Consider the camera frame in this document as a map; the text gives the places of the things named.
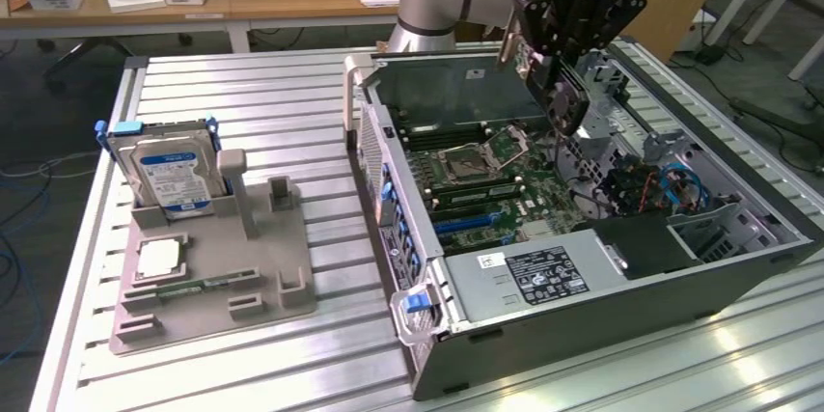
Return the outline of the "black graphics card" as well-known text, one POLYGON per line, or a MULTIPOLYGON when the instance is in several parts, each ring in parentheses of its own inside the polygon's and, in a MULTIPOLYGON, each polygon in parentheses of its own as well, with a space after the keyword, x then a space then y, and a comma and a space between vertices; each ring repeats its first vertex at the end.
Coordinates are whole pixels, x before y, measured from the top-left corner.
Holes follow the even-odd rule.
POLYGON ((586 84, 575 64, 570 64, 562 55, 546 56, 535 51, 518 23, 507 26, 498 64, 500 67, 514 65, 552 128, 560 135, 572 136, 590 106, 586 84))

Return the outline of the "blue expansion slot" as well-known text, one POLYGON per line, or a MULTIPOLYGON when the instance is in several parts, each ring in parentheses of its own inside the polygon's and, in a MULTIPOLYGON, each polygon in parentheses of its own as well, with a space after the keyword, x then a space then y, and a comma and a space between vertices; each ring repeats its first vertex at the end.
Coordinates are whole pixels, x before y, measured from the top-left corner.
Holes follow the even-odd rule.
POLYGON ((432 226, 436 234, 450 234, 478 228, 490 227, 500 221, 500 218, 500 213, 487 213, 471 217, 436 222, 432 224, 432 226))

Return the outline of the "perforated metal disk bay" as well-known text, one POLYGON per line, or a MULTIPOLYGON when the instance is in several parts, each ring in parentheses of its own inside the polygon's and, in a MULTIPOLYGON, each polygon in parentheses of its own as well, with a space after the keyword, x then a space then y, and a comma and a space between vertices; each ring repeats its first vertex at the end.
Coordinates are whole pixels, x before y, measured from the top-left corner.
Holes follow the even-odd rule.
POLYGON ((584 177, 598 185, 620 158, 644 156, 647 136, 648 131, 622 105, 598 97, 578 131, 562 143, 556 162, 562 178, 584 177))

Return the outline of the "metal socket cover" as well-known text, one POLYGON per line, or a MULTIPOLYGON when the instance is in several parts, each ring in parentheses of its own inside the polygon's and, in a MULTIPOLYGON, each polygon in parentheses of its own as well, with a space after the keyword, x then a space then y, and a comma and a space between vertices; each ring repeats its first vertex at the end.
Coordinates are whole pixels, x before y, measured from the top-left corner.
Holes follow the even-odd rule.
POLYGON ((530 138, 515 124, 507 125, 482 145, 490 166, 502 171, 530 150, 530 138))

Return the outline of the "black floor stand base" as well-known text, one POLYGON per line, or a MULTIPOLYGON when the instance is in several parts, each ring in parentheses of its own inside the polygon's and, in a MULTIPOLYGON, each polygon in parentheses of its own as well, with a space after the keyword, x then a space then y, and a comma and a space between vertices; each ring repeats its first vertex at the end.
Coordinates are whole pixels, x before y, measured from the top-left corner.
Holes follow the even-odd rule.
POLYGON ((731 98, 730 106, 736 112, 751 115, 760 121, 774 124, 778 128, 786 129, 798 136, 824 146, 824 119, 819 119, 816 122, 802 123, 738 97, 731 98))

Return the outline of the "CPU socket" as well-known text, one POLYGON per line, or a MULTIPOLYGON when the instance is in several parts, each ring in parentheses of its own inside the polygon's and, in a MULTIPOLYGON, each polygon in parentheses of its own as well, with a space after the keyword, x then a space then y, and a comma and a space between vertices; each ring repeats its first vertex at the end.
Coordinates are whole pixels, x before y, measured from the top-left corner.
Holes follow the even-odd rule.
POLYGON ((436 158, 446 178, 455 184, 494 179, 498 176, 480 144, 466 144, 440 151, 436 158))

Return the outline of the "green motherboard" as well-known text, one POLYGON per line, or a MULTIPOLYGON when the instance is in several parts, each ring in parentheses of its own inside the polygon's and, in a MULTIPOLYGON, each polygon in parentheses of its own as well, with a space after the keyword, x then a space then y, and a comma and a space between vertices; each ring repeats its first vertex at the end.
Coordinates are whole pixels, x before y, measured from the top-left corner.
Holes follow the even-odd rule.
POLYGON ((411 168, 412 178, 432 223, 500 213, 500 221, 484 228, 450 234, 435 234, 447 256, 530 240, 534 236, 568 233, 586 220, 588 210, 580 208, 550 161, 554 132, 539 116, 482 120, 456 124, 415 124, 411 112, 390 110, 394 126, 411 168), (530 138, 530 150, 494 179, 455 184, 444 175, 436 158, 440 151, 466 144, 483 145, 507 125, 518 125, 530 138), (518 198, 458 207, 434 207, 434 193, 476 186, 518 183, 523 193, 518 198))

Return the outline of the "grey power supply unit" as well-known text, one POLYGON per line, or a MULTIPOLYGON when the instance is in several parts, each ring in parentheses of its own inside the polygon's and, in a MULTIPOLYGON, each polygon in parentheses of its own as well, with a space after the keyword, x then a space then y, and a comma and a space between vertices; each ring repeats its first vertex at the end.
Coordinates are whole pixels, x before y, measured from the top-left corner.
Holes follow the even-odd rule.
POLYGON ((456 255, 446 265, 472 322, 544 310, 628 283, 594 230, 456 255))

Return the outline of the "blue case latch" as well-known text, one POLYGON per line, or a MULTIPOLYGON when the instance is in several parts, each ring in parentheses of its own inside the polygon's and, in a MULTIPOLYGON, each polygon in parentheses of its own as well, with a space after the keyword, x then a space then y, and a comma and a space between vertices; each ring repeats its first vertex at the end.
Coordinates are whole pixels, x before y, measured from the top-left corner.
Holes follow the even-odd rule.
POLYGON ((431 298, 426 292, 410 294, 403 297, 400 306, 407 314, 428 311, 432 307, 431 298))

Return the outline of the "hard disk with blue caddy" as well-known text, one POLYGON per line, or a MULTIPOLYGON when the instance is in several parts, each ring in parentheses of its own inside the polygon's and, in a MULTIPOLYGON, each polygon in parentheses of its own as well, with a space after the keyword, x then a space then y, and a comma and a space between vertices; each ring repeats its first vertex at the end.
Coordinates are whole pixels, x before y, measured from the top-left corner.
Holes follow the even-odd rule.
POLYGON ((218 171, 220 142, 214 117, 154 124, 100 120, 94 131, 140 207, 159 207, 170 220, 214 213, 214 200, 228 195, 218 171))

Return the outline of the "open black PC case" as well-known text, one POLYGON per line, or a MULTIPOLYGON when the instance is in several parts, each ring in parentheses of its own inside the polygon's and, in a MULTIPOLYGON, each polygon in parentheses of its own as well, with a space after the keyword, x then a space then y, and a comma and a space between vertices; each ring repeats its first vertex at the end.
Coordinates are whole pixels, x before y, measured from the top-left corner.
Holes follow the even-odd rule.
MULTIPOLYGON (((411 376, 412 397, 438 398, 654 331, 716 315, 770 277, 824 250, 824 221, 796 205, 768 154, 636 44, 614 43, 575 66, 590 103, 611 98, 648 131, 598 185, 563 179, 628 283, 544 310, 467 319, 390 110, 415 124, 539 116, 560 135, 512 65, 491 50, 359 53, 346 59, 346 135, 366 225, 411 376), (426 292, 432 307, 407 314, 426 292)), ((534 236, 547 238, 556 235, 534 236)))

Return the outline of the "grey plastic parts rack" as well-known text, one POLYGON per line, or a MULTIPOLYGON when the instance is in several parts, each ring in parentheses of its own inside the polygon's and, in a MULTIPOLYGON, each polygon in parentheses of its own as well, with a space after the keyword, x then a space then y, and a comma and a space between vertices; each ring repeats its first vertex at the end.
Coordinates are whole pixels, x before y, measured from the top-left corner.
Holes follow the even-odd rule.
POLYGON ((318 308, 298 186, 288 177, 247 185, 242 149, 218 153, 218 171, 232 192, 214 200, 212 214, 170 221, 156 207, 131 213, 108 341, 116 355, 295 319, 318 308), (144 278, 136 272, 142 245, 163 239, 180 243, 179 265, 170 274, 144 278), (235 273, 240 277, 226 289, 158 296, 170 284, 235 273))

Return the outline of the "black office chair base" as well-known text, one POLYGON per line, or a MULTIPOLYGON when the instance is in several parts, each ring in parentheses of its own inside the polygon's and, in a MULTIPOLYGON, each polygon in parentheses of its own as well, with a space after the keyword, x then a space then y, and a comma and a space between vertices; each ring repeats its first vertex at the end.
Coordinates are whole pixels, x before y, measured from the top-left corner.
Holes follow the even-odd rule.
MULTIPOLYGON (((176 38, 179 44, 183 46, 191 46, 194 44, 194 38, 187 33, 178 33, 176 38)), ((56 50, 56 43, 54 40, 38 39, 36 45, 42 52, 54 52, 56 50)), ((59 94, 66 90, 64 82, 59 81, 55 76, 102 46, 110 47, 126 58, 136 56, 131 49, 115 37, 92 37, 83 39, 43 73, 44 85, 51 94, 59 94)))

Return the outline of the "silver CPU chip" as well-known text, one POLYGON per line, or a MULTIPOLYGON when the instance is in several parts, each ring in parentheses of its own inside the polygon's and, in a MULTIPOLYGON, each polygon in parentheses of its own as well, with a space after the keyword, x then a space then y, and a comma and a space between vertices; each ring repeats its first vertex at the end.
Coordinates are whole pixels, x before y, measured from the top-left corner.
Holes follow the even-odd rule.
POLYGON ((167 275, 180 261, 180 243, 175 239, 144 243, 139 251, 138 270, 144 278, 167 275))

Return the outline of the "green RAM stick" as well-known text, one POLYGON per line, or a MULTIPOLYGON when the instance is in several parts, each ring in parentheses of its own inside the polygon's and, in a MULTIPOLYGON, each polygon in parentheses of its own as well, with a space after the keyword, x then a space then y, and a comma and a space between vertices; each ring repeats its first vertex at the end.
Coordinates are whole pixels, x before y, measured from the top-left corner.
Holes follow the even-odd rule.
POLYGON ((156 293, 162 299, 202 294, 226 289, 230 286, 231 280, 236 277, 240 277, 240 274, 226 274, 216 277, 170 284, 168 286, 158 288, 156 293))

